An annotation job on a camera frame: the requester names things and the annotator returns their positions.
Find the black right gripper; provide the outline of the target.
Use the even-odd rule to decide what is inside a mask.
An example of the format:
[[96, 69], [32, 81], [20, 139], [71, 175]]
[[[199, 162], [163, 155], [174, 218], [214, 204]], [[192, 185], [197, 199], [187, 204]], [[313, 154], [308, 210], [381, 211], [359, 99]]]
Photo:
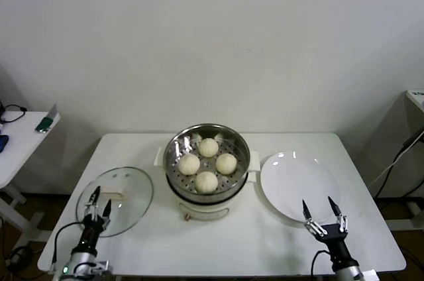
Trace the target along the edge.
[[339, 206], [328, 197], [331, 209], [337, 218], [337, 223], [320, 226], [311, 216], [309, 208], [304, 200], [302, 200], [303, 216], [305, 218], [305, 228], [314, 236], [319, 237], [319, 241], [324, 243], [331, 256], [333, 266], [350, 266], [351, 255], [345, 244], [347, 237], [347, 216], [343, 215]]

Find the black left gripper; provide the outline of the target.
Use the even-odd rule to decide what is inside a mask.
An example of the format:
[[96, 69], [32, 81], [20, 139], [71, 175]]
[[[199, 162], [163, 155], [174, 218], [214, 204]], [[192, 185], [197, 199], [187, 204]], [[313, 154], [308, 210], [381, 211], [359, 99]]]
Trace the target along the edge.
[[84, 229], [81, 235], [81, 247], [84, 250], [95, 250], [97, 241], [110, 222], [111, 200], [109, 199], [101, 216], [97, 215], [97, 200], [101, 187], [97, 186], [85, 205]]

